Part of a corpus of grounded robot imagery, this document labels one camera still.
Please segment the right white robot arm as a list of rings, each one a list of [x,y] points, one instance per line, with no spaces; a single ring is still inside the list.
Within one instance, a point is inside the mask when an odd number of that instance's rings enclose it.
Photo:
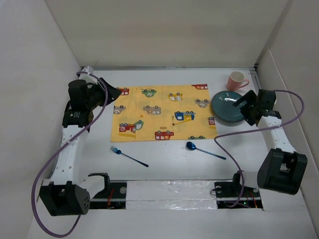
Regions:
[[[244,120],[256,125],[266,143],[268,154],[257,172],[243,171],[240,179],[230,184],[231,192],[242,196],[252,189],[266,189],[294,195],[301,185],[308,159],[290,144],[283,129],[282,117],[275,111],[275,91],[249,91],[234,102]]]

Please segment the teal ceramic plate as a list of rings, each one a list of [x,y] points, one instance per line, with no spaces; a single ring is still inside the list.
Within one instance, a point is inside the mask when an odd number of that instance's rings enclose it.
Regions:
[[[240,103],[237,107],[233,104],[242,96],[232,91],[221,91],[215,94],[211,100],[211,108],[214,115],[227,123],[238,123],[244,120],[240,108],[244,105]]]

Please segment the pink ceramic mug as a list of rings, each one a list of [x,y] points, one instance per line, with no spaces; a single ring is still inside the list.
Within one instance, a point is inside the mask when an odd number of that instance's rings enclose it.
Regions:
[[[239,71],[234,71],[230,74],[226,88],[229,91],[237,91],[243,87],[246,87],[250,81],[245,78],[244,74]]]

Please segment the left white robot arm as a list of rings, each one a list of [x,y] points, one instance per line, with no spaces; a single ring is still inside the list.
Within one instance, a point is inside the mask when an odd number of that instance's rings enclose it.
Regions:
[[[90,124],[96,120],[93,110],[112,103],[121,91],[105,80],[88,83],[79,79],[68,84],[68,94],[70,100],[62,121],[62,150],[48,185],[41,186],[39,191],[51,216],[85,215],[92,198],[96,195],[104,198],[111,193],[107,173],[91,173],[81,178],[78,162]]]

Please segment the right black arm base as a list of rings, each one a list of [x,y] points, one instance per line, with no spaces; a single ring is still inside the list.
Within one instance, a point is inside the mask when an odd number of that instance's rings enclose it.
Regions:
[[[263,209],[260,192],[257,189],[244,186],[240,200],[238,200],[242,190],[241,176],[235,173],[231,180],[214,181],[214,188],[210,194],[216,197],[218,209]]]

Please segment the blue metal fork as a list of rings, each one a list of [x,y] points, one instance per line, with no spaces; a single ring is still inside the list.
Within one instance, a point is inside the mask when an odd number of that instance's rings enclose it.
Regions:
[[[136,159],[134,159],[134,158],[132,158],[132,157],[130,157],[130,156],[128,156],[128,155],[122,153],[122,151],[121,151],[120,149],[118,149],[118,148],[116,148],[116,147],[114,147],[114,146],[111,146],[111,147],[110,147],[110,150],[111,150],[112,152],[114,152],[115,154],[117,154],[117,155],[123,155],[123,156],[125,156],[125,157],[127,157],[127,158],[129,158],[129,159],[131,159],[131,160],[133,160],[133,161],[135,161],[135,162],[137,162],[137,163],[143,165],[144,167],[149,167],[148,164],[143,163],[143,162],[141,162],[141,161],[139,161],[139,160],[136,160]]]

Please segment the yellow cartoon vehicle cloth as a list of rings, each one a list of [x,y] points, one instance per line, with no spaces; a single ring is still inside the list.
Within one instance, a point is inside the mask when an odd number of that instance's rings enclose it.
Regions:
[[[112,142],[214,139],[207,84],[122,86],[115,100]]]

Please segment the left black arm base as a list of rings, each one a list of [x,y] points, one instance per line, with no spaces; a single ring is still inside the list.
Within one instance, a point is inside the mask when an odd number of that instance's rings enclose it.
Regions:
[[[109,189],[91,199],[90,209],[121,210],[126,208],[127,181],[111,181]]]

